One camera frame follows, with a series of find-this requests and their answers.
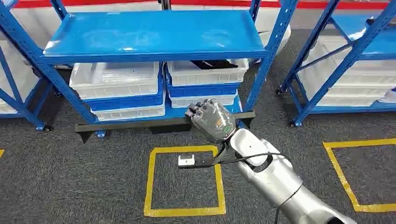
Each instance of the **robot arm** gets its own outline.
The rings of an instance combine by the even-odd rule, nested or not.
[[[272,205],[278,207],[278,210],[281,210],[292,223],[356,223],[305,188],[303,180],[294,172],[292,164],[285,156],[271,143],[258,139],[249,130],[238,129],[232,114],[215,100],[190,105],[186,116],[191,117],[193,124],[212,140],[222,142],[224,147],[216,157],[210,159],[179,157],[180,168],[235,163],[242,176]],[[236,160],[222,160],[226,147],[228,147],[226,150],[235,151]]]

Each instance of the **storage bin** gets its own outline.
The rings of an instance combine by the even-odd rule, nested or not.
[[[248,59],[229,59],[238,68],[201,70],[190,61],[168,62],[173,86],[241,83],[249,69]]]
[[[185,107],[190,104],[203,102],[206,99],[216,99],[222,105],[232,105],[238,93],[234,95],[217,95],[217,96],[195,96],[195,97],[169,97],[173,108]]]
[[[81,99],[152,95],[158,70],[158,62],[76,63],[69,86]]]
[[[299,71],[297,76],[305,89],[308,100],[311,100],[323,85],[323,82],[317,79],[318,72],[312,66]],[[317,106],[370,106],[373,102],[383,97],[380,91],[371,89],[370,95],[369,92],[370,89],[367,90],[366,87],[350,88],[333,86],[318,102]]]
[[[209,85],[186,85],[173,86],[171,77],[166,75],[166,85],[169,97],[196,97],[196,96],[217,96],[235,95],[240,83],[209,84]]]
[[[370,106],[377,97],[323,97],[317,106]]]
[[[317,44],[310,50],[303,65],[330,53],[347,42],[341,36],[319,36]],[[351,48],[324,59],[313,67],[318,71],[318,79],[323,83],[342,62]],[[378,86],[392,87],[396,85],[396,60],[363,60],[357,61],[336,82],[335,86]]]
[[[26,66],[22,59],[22,55],[12,46],[8,45],[7,41],[1,41],[1,48],[5,55],[8,67],[14,78],[16,87],[22,101],[25,102],[30,92],[34,89],[39,81],[39,78],[33,73],[32,69]],[[6,92],[9,96],[15,99],[14,93],[7,80],[3,67],[0,65],[0,89]],[[5,101],[0,99],[0,114],[17,113],[17,111],[8,105]]]
[[[158,93],[154,95],[84,99],[83,101],[92,111],[161,105],[163,103],[163,77],[160,73],[158,74]]]
[[[146,117],[158,117],[165,115],[165,92],[163,92],[163,103],[155,106],[132,107],[117,110],[93,111],[99,121],[125,120]]]

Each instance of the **yellow square marking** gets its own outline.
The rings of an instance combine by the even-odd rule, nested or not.
[[[158,153],[187,153],[187,152],[208,152],[212,151],[213,156],[217,154],[216,146],[193,146],[193,147],[156,147],[150,153],[147,173],[146,199],[144,201],[144,215],[150,217],[180,217],[180,216],[213,216],[226,213],[226,199],[224,198],[223,180],[221,177],[220,165],[214,166],[216,176],[218,207],[211,208],[188,208],[188,209],[151,209],[151,199],[153,193],[154,167],[156,154]]]
[[[380,140],[365,140],[365,141],[344,141],[344,142],[323,142],[327,154],[334,166],[335,171],[344,187],[346,193],[351,199],[355,211],[362,212],[388,212],[396,211],[396,204],[359,204],[356,195],[353,193],[351,186],[347,182],[341,167],[332,151],[332,148],[346,148],[346,147],[360,147],[360,146],[382,146],[382,145],[396,145],[396,139],[380,139]]]

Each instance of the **shelf caster wheel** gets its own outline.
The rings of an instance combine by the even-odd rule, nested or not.
[[[296,127],[296,123],[294,121],[289,122],[289,127]]]
[[[95,132],[95,134],[100,139],[106,137],[106,132],[105,131],[97,131],[97,132]]]
[[[50,131],[54,130],[54,128],[49,125],[45,125],[44,127],[36,128],[36,130],[42,131],[42,132],[50,132]]]
[[[60,92],[54,92],[54,96],[59,99],[62,98],[63,95]]]
[[[277,89],[276,91],[275,91],[275,93],[277,94],[277,95],[282,95],[282,94],[284,94],[286,91],[281,91],[281,89]]]

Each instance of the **black metal bar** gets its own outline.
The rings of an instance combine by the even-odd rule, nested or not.
[[[246,126],[250,127],[250,122],[256,116],[254,111],[234,113],[234,118],[242,121]],[[172,119],[155,119],[155,120],[139,120],[130,122],[120,122],[118,124],[90,124],[90,125],[76,125],[75,132],[81,136],[83,142],[90,138],[95,131],[106,131],[126,128],[150,128],[152,133],[168,133],[188,131],[191,127],[191,119],[172,118]]]

